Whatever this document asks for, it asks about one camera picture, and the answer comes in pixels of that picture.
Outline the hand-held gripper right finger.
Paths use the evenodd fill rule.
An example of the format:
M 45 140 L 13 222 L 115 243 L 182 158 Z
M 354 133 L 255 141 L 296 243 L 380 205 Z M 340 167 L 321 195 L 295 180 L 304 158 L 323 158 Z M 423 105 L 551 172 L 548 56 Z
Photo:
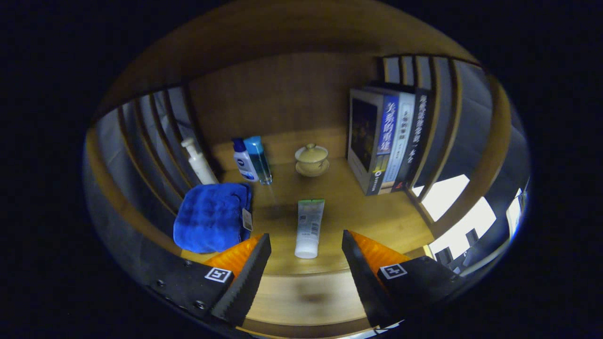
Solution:
M 411 259 L 351 230 L 341 248 L 372 327 L 438 309 L 464 286 L 461 275 L 429 256 Z

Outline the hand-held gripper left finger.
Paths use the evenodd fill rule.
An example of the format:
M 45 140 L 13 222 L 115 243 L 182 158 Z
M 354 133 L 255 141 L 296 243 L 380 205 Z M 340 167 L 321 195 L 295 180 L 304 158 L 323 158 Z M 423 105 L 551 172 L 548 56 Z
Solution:
M 155 245 L 142 250 L 141 282 L 179 313 L 209 326 L 242 326 L 271 255 L 269 234 L 261 234 L 218 257 L 237 259 L 219 266 L 175 256 Z

